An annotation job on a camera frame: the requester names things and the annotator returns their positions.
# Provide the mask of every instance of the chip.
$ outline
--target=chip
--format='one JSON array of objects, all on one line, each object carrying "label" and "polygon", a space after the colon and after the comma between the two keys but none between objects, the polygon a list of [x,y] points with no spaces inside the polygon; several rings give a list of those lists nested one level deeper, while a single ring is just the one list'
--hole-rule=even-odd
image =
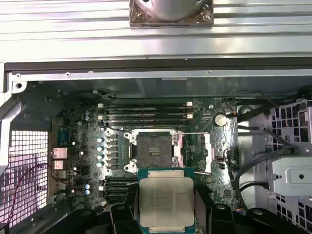
[{"label": "chip", "polygon": [[224,197],[231,197],[232,196],[231,190],[229,190],[229,189],[223,190],[223,196]]}]

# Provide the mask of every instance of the motherboard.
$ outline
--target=motherboard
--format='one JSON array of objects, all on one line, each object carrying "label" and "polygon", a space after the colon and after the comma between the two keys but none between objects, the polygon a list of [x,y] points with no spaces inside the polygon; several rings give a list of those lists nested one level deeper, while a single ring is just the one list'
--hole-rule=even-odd
[{"label": "motherboard", "polygon": [[[122,203],[141,168],[193,168],[215,202],[240,207],[234,100],[155,98],[71,100],[55,119],[56,191],[73,209]],[[67,157],[60,157],[66,149]]]}]

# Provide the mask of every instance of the green circuit board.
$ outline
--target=green circuit board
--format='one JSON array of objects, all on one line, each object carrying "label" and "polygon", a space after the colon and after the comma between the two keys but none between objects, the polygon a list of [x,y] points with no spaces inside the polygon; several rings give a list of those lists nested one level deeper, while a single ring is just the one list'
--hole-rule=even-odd
[{"label": "green circuit board", "polygon": [[[97,166],[97,155],[99,154],[97,148],[101,145],[97,142],[97,138],[106,137],[103,125],[124,131],[170,128],[184,133],[209,133],[213,154],[211,172],[205,172],[208,151],[205,148],[203,134],[183,137],[181,149],[183,167],[194,167],[195,172],[202,173],[196,174],[195,183],[207,185],[212,190],[211,196],[215,202],[221,202],[236,209],[240,203],[236,198],[229,176],[229,172],[238,168],[235,112],[235,102],[223,103],[222,98],[68,102],[59,116],[64,119],[64,124],[59,127],[58,135],[62,137],[59,137],[58,145],[72,149],[68,158],[68,167],[65,170],[71,181],[71,187],[67,189],[67,193],[73,200],[74,209],[99,209],[110,202],[121,202],[123,198],[121,195],[114,194],[115,196],[113,196],[112,192],[103,195],[103,191],[100,189],[103,187],[103,181],[105,178],[120,180],[127,178],[132,181],[131,179],[136,176],[124,170],[124,166],[131,161],[130,143],[124,137],[124,132],[115,131],[113,133],[117,161],[110,165],[109,169]],[[214,117],[221,113],[231,116],[226,125],[222,127],[217,126],[214,121]],[[73,168],[80,169],[78,175]],[[88,194],[86,194],[86,184],[90,186]],[[114,199],[108,200],[107,194],[112,195]]]}]

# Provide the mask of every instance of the metal mesh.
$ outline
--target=metal mesh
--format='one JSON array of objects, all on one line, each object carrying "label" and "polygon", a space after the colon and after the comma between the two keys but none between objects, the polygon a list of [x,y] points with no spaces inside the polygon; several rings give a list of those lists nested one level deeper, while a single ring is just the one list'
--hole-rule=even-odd
[{"label": "metal mesh", "polygon": [[[8,220],[19,178],[31,167],[48,162],[48,132],[12,131],[10,142],[9,165],[0,177],[0,222]],[[46,205],[47,172],[47,166],[42,165],[21,181],[10,226]]]}]

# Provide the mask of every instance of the red wire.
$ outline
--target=red wire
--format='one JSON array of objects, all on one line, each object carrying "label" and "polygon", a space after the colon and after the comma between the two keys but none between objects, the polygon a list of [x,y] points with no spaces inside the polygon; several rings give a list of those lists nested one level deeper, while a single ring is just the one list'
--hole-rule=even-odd
[{"label": "red wire", "polygon": [[18,188],[19,188],[19,185],[20,185],[20,182],[22,181],[22,179],[30,172],[32,171],[34,168],[37,168],[39,166],[42,166],[42,165],[47,165],[49,168],[50,168],[50,172],[51,172],[51,177],[59,182],[62,182],[64,184],[66,184],[65,182],[63,181],[60,181],[58,180],[57,178],[55,178],[54,176],[52,176],[52,166],[46,162],[43,162],[43,163],[40,163],[40,164],[37,164],[36,166],[33,166],[31,168],[29,168],[18,180],[18,183],[16,184],[15,186],[15,189],[14,189],[14,193],[13,193],[13,203],[12,203],[12,208],[11,208],[11,212],[10,212],[10,215],[8,216],[8,219],[6,221],[6,223],[9,223],[11,221],[11,219],[13,218],[13,213],[14,213],[14,205],[15,205],[15,201],[16,201],[16,197],[17,197],[17,193],[18,193]]}]

